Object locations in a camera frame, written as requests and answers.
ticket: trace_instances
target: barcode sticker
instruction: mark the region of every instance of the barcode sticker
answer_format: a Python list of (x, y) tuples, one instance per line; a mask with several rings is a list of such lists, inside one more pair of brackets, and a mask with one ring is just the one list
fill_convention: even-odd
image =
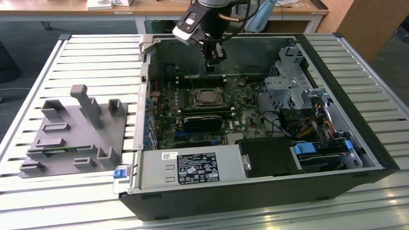
[(115, 14), (132, 14), (132, 12), (128, 12), (128, 11), (115, 11), (114, 13)]
[(163, 160), (176, 160), (178, 152), (163, 152), (162, 159)]

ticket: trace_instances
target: white box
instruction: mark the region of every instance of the white box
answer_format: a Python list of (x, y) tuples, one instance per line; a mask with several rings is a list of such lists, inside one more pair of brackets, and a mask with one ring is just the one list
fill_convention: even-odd
[(130, 6), (134, 0), (113, 0), (117, 6)]
[(87, 10), (113, 9), (113, 2), (110, 0), (87, 0)]

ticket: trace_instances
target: wooden desk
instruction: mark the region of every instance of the wooden desk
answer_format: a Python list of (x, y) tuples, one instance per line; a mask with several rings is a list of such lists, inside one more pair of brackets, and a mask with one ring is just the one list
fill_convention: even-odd
[[(140, 15), (142, 21), (152, 20), (179, 20), (179, 17), (190, 7), (190, 0), (138, 0), (136, 15)], [(270, 21), (304, 21), (307, 26), (300, 32), (315, 33), (320, 25), (323, 16), (330, 13), (328, 10), (320, 10), (311, 0), (302, 0), (303, 6), (291, 8), (276, 7)]]
[[(307, 33), (316, 32), (328, 10), (320, 10), (311, 0), (303, 6), (276, 8), (271, 21), (307, 21)], [(0, 0), (0, 21), (117, 21), (134, 20), (140, 34), (147, 33), (146, 22), (179, 20), (190, 6), (187, 0), (134, 0), (131, 6), (87, 11), (87, 0)]]
[[(190, 0), (138, 0), (136, 14), (140, 15), (178, 15), (180, 16), (190, 7)], [(286, 5), (292, 8), (283, 8), (284, 15), (327, 15), (328, 10), (320, 10), (311, 0), (302, 0), (304, 6)], [(282, 8), (276, 7), (272, 15), (282, 15)]]
[(0, 15), (122, 15), (135, 14), (138, 0), (131, 6), (113, 6), (107, 10), (87, 10), (87, 0), (0, 0)]

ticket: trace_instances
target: red wire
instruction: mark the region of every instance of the red wire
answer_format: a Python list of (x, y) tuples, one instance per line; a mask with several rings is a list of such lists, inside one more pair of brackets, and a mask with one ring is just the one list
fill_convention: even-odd
[(302, 129), (302, 131), (304, 131), (304, 126), (306, 126), (306, 122), (307, 122), (307, 120), (310, 120), (311, 118), (308, 117), (308, 118), (306, 118), (306, 120), (303, 121), (303, 129)]

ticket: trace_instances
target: motherboard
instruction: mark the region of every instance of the motherboard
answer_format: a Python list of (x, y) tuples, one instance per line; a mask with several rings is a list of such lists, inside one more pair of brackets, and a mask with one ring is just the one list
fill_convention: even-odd
[(195, 77), (168, 81), (152, 93), (158, 148), (235, 144), (266, 137), (255, 105), (259, 83), (242, 76), (220, 76), (206, 83)]

